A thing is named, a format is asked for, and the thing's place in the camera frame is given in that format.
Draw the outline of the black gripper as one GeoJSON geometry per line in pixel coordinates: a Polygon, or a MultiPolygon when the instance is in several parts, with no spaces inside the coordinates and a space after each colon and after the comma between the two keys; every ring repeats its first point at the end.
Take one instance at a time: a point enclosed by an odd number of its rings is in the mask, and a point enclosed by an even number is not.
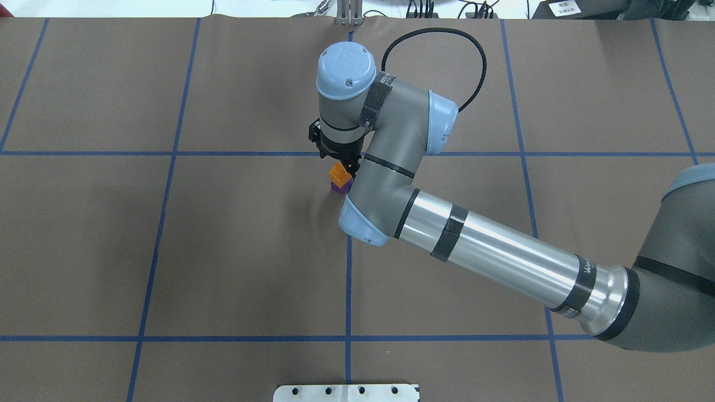
{"type": "Polygon", "coordinates": [[[330,140],[325,132],[322,132],[320,143],[317,144],[320,159],[332,158],[344,162],[344,169],[350,175],[356,175],[360,169],[361,152],[364,145],[364,136],[357,140],[341,143],[330,140]]]}

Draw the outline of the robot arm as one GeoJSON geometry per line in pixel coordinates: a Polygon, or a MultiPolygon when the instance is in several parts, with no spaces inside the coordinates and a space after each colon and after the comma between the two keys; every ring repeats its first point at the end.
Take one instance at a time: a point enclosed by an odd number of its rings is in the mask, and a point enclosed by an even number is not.
{"type": "Polygon", "coordinates": [[[457,105],[379,71],[362,44],[331,44],[317,62],[322,157],[354,181],[338,224],[356,240],[390,238],[429,252],[576,320],[633,351],[713,345],[713,164],[682,171],[631,267],[600,266],[413,186],[426,153],[444,148],[457,105]]]}

